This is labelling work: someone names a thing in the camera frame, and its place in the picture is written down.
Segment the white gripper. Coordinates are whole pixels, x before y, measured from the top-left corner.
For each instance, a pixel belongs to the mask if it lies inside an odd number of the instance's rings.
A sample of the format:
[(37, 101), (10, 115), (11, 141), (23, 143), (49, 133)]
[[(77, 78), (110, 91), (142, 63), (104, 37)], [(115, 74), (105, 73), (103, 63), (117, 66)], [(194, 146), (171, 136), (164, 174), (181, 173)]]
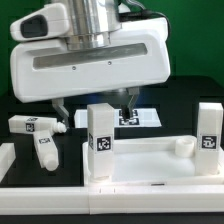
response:
[(121, 13), (116, 3), (49, 3), (11, 24), (18, 42), (10, 58), (15, 96), (52, 100), (69, 127), (64, 97), (127, 88), (123, 118), (132, 118), (139, 86), (170, 75), (168, 19), (142, 10)]

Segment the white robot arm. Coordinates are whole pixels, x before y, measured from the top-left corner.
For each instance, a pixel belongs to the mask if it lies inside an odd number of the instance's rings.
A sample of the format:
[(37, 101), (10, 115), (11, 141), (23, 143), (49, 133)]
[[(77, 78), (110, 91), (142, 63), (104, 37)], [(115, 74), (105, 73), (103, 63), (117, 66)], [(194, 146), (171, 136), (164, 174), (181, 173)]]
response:
[(21, 102), (51, 100), (63, 118), (63, 99), (126, 88), (125, 120), (141, 86), (170, 75), (170, 23), (143, 9), (119, 11), (117, 0), (51, 0), (11, 24), (18, 42), (10, 57), (14, 94)]

